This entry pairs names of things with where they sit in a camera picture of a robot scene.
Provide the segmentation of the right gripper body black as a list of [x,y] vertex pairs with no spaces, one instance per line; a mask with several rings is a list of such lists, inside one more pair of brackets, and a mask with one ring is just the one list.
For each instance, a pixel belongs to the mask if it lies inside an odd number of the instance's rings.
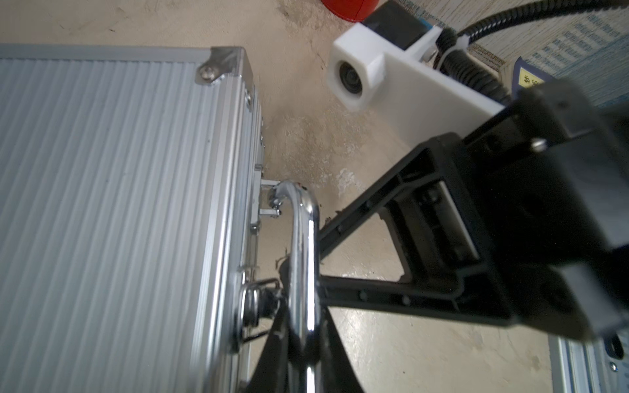
[[519,92],[465,139],[520,321],[588,342],[628,325],[628,107],[570,80]]

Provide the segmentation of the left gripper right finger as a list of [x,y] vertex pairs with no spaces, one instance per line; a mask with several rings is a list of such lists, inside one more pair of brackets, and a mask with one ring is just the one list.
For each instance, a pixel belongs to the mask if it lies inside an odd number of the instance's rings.
[[321,392],[363,393],[365,390],[355,374],[332,314],[326,306],[321,306],[319,311],[315,342]]

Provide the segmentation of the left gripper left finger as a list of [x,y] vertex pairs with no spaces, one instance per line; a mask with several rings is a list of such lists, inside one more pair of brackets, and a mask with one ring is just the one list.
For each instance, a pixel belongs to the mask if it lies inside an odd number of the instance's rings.
[[280,301],[255,371],[244,386],[246,393],[287,391],[289,342],[288,306]]

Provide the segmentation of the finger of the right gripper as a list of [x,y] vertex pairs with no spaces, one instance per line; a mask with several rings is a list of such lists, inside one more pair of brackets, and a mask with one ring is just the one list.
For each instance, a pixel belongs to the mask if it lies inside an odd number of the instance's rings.
[[322,257],[372,216],[386,224],[403,273],[396,281],[319,278],[325,306],[508,327],[514,303],[494,262],[495,245],[476,168],[453,133],[415,147],[319,233]]

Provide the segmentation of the silver aluminium poker case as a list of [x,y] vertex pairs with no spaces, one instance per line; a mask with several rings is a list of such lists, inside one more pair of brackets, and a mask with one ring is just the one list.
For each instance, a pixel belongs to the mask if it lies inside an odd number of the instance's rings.
[[2,391],[242,392],[286,301],[321,392],[319,206],[262,126],[242,47],[1,47]]

